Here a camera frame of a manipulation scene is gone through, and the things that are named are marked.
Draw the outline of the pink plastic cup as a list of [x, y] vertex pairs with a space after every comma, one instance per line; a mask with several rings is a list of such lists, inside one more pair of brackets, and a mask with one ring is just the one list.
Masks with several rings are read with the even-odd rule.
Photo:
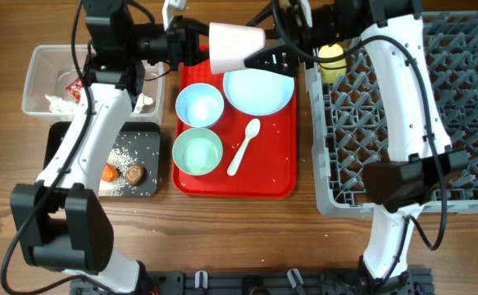
[[244, 60], [264, 48], [263, 29], [211, 22], [209, 25], [209, 60], [214, 75], [244, 70]]

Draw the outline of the yellow plastic cup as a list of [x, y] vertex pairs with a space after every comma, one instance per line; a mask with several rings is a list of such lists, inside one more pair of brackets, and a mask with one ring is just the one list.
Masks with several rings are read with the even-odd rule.
[[[339, 44], [325, 45], [320, 48], [318, 57], [332, 58], [340, 56], [344, 53], [344, 49]], [[345, 59], [333, 61], [329, 63], [321, 63], [319, 65], [321, 73], [321, 81], [323, 84], [333, 84], [339, 75], [346, 75], [347, 62]]]

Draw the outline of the light blue plate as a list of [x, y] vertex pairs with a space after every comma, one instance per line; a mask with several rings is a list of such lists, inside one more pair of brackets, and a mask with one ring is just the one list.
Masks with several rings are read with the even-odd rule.
[[295, 90], [294, 78], [257, 69], [227, 72], [222, 85], [230, 104], [250, 116], [269, 116], [282, 110]]

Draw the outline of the green bowl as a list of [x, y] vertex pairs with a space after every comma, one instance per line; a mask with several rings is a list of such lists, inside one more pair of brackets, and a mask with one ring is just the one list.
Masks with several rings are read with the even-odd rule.
[[207, 175], [219, 166], [223, 145], [212, 130], [191, 128], [174, 141], [172, 157], [175, 165], [185, 174]]

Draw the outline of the white plastic spoon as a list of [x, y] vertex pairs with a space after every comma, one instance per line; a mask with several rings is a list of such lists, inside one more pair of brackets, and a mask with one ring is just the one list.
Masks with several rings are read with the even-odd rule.
[[244, 154], [246, 152], [246, 149], [248, 147], [249, 142], [255, 138], [261, 128], [261, 122], [258, 118], [252, 119], [246, 126], [245, 128], [245, 137], [243, 142], [240, 144], [238, 151], [235, 153], [230, 165], [228, 166], [228, 169], [226, 171], [227, 175], [229, 176], [235, 176], [240, 164], [243, 160]]

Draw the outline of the red snack wrapper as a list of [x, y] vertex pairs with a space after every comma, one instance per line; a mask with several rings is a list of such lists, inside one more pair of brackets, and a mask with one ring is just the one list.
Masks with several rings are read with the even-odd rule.
[[66, 91], [71, 94], [75, 102], [80, 101], [82, 89], [83, 84], [80, 78], [76, 78], [66, 87]]

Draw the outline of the brown chestnut food scrap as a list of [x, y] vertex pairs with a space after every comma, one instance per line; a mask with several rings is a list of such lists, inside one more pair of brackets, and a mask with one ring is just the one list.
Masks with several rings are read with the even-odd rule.
[[138, 185], [145, 175], [145, 168], [140, 165], [133, 165], [125, 172], [125, 180], [128, 184]]

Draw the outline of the orange carrot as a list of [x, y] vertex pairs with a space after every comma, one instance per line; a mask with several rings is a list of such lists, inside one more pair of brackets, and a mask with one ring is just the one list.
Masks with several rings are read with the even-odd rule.
[[110, 164], [106, 164], [104, 166], [104, 169], [102, 171], [102, 176], [101, 176], [102, 181], [106, 183], [112, 183], [115, 180], [117, 180], [118, 177], [119, 177], [118, 170], [114, 166]]

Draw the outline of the small white tissue piece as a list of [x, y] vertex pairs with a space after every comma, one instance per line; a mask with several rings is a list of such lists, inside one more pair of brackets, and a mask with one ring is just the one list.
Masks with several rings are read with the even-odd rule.
[[133, 113], [134, 114], [141, 114], [141, 113], [149, 113], [154, 109], [155, 100], [143, 93], [141, 93], [138, 98], [137, 102], [135, 103]]

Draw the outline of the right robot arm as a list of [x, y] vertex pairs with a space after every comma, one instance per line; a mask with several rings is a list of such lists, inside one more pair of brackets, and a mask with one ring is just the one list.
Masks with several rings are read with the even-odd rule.
[[269, 2], [250, 21], [271, 18], [271, 44], [249, 54], [246, 67], [292, 76], [296, 66], [320, 65], [313, 50], [354, 38], [371, 59], [388, 130], [388, 158], [363, 167], [374, 205], [371, 237], [358, 268], [326, 272], [323, 289], [340, 284], [356, 294], [414, 294], [417, 272], [407, 266], [418, 216], [435, 189], [467, 166], [440, 120], [423, 48], [422, 4], [413, 0], [336, 1], [312, 9], [305, 1]]

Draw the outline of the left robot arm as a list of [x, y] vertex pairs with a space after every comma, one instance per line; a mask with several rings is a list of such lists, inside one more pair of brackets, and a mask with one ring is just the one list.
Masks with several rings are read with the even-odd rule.
[[132, 1], [82, 1], [90, 34], [80, 106], [53, 159], [32, 184], [18, 184], [10, 205], [16, 226], [11, 248], [25, 262], [62, 272], [110, 294], [156, 294], [142, 262], [114, 247], [112, 224], [98, 200], [102, 171], [116, 136], [141, 94], [146, 63], [195, 66], [208, 25], [182, 16], [137, 25]]

